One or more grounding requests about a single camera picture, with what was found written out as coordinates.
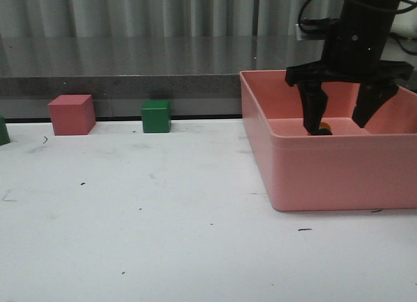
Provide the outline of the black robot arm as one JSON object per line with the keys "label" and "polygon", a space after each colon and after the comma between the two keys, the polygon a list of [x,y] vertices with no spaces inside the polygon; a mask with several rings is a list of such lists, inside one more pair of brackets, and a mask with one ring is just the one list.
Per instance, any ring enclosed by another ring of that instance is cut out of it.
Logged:
{"label": "black robot arm", "polygon": [[409,0],[343,0],[338,19],[305,20],[303,13],[313,0],[306,0],[297,24],[307,35],[324,35],[318,61],[289,67],[285,81],[297,86],[302,102],[304,128],[313,136],[329,135],[321,126],[328,96],[325,82],[357,83],[360,88],[352,120],[363,128],[377,110],[394,97],[396,79],[408,80],[413,66],[401,61],[383,61],[387,38],[395,16],[416,8]]}

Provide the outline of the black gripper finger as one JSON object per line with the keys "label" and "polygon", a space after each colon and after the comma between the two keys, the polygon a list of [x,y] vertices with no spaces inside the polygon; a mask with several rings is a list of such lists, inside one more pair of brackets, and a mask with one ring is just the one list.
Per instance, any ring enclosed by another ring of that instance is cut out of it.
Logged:
{"label": "black gripper finger", "polygon": [[321,82],[298,82],[303,111],[304,128],[312,136],[319,135],[319,125],[326,110],[328,96],[321,88]]}
{"label": "black gripper finger", "polygon": [[375,113],[398,92],[394,82],[361,83],[352,120],[364,128]]}

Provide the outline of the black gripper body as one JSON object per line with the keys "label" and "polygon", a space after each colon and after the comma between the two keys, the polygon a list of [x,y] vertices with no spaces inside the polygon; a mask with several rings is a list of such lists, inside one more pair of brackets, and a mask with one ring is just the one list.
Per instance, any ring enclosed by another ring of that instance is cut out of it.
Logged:
{"label": "black gripper body", "polygon": [[328,28],[321,59],[289,67],[285,81],[366,83],[411,77],[414,67],[405,61],[381,59],[390,27],[384,22],[338,20]]}

